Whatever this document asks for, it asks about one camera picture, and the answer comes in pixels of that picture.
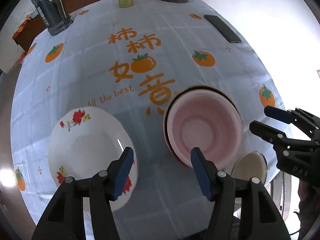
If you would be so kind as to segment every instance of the blue gripper pad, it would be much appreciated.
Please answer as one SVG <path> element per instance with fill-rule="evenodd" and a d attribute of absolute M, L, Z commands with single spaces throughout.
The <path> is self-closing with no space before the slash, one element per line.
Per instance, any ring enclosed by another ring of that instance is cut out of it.
<path fill-rule="evenodd" d="M 130 147 L 126 147 L 122 154 L 127 153 L 126 158 L 118 171 L 114 180 L 115 190 L 112 193 L 112 197 L 117 200 L 121 196 L 127 177 L 129 176 L 130 169 L 133 163 L 133 150 Z"/>
<path fill-rule="evenodd" d="M 207 197 L 207 199 L 210 201 L 212 199 L 210 179 L 209 179 L 209 176 L 208 176 L 205 168 L 203 167 L 203 165 L 201 163 L 199 155 L 202 155 L 200 149 L 193 148 L 191 150 L 191 163 L 192 163 L 193 170 L 195 171 L 202 195 Z"/>
<path fill-rule="evenodd" d="M 264 114 L 267 117 L 276 119 L 287 124 L 290 124 L 295 120 L 295 117 L 290 112 L 272 106 L 266 106 L 264 108 Z"/>

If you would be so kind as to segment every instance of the cable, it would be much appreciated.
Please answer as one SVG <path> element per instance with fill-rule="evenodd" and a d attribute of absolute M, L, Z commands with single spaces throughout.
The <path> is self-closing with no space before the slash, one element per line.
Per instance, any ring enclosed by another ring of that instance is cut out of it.
<path fill-rule="evenodd" d="M 292 236 L 292 235 L 294 235 L 294 234 L 298 233 L 298 232 L 299 232 L 299 230 L 298 230 L 297 232 L 294 232 L 294 233 L 292 233 L 292 234 L 289 234 L 289 236 Z"/>

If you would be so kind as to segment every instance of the smartphone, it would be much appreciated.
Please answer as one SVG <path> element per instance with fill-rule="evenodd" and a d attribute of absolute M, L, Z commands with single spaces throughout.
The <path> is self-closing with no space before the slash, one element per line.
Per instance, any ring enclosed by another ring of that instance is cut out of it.
<path fill-rule="evenodd" d="M 225 39 L 230 43 L 240 43 L 241 39 L 226 25 L 218 16 L 205 15 L 204 18 L 210 22 Z"/>

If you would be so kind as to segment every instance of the chinese characters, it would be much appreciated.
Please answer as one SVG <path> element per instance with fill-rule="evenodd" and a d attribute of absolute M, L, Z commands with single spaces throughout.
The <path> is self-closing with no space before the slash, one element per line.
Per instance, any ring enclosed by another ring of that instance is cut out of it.
<path fill-rule="evenodd" d="M 130 38 L 135 38 L 137 36 L 137 32 L 134 31 L 132 28 L 122 28 L 119 32 L 116 33 L 116 35 L 111 34 L 109 38 L 109 44 L 114 44 L 117 41 L 121 41 L 122 39 L 128 41 Z M 141 39 L 138 39 L 138 41 L 133 42 L 130 41 L 127 45 L 128 53 L 138 53 L 138 49 L 145 49 L 146 47 L 149 47 L 149 49 L 154 49 L 154 46 L 160 46 L 161 40 L 156 37 L 155 33 L 152 33 L 150 35 L 143 35 Z"/>
<path fill-rule="evenodd" d="M 140 92 L 138 94 L 138 96 L 142 96 L 142 95 L 150 92 L 149 98 L 150 98 L 150 101 L 154 105 L 160 106 L 160 105 L 166 104 L 170 100 L 170 97 L 172 95 L 172 91 L 166 85 L 175 83 L 175 80 L 170 79 L 170 80 L 166 80 L 166 81 L 161 82 L 160 78 L 163 76 L 164 76 L 163 73 L 159 73 L 154 76 L 146 75 L 146 79 L 143 82 L 141 82 L 139 85 L 140 87 L 143 87 L 146 85 L 146 89 L 143 90 L 142 92 Z M 149 84 L 150 82 L 152 82 L 154 80 L 156 80 L 154 85 Z M 159 107 L 157 107 L 156 109 L 159 114 L 164 114 L 163 109 L 161 109 Z M 147 108 L 146 113 L 147 113 L 147 115 L 150 115 L 151 109 L 149 107 Z"/>
<path fill-rule="evenodd" d="M 119 83 L 119 81 L 123 78 L 133 78 L 133 75 L 128 74 L 128 71 L 130 70 L 128 63 L 120 64 L 118 61 L 116 61 L 115 65 L 108 69 L 109 71 L 113 70 L 113 75 L 117 78 L 116 83 Z"/>

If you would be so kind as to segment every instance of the table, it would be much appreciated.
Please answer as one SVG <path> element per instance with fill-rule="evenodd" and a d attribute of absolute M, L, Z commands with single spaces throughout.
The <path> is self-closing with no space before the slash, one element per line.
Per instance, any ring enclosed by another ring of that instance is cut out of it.
<path fill-rule="evenodd" d="M 206 14 L 223 19 L 243 42 L 227 42 Z M 21 194 L 35 223 L 56 190 L 47 163 L 52 129 L 68 111 L 87 105 L 114 115 L 137 152 L 137 186 L 113 213 L 121 239 L 180 239 L 209 223 L 213 204 L 202 196 L 193 170 L 168 150 L 162 132 L 166 104 L 189 86 L 210 85 L 228 95 L 244 125 L 239 154 L 264 154 L 267 183 L 278 173 L 272 145 L 248 127 L 258 120 L 290 137 L 288 125 L 263 113 L 266 104 L 284 108 L 282 100 L 256 53 L 214 9 L 201 0 L 135 0 L 130 8 L 102 0 L 72 17 L 74 23 L 62 33 L 50 36 L 45 30 L 35 38 L 12 104 L 12 159 L 24 178 Z M 192 57 L 196 53 L 205 63 Z M 87 239 L 93 239 L 90 217 L 86 212 L 84 217 Z"/>

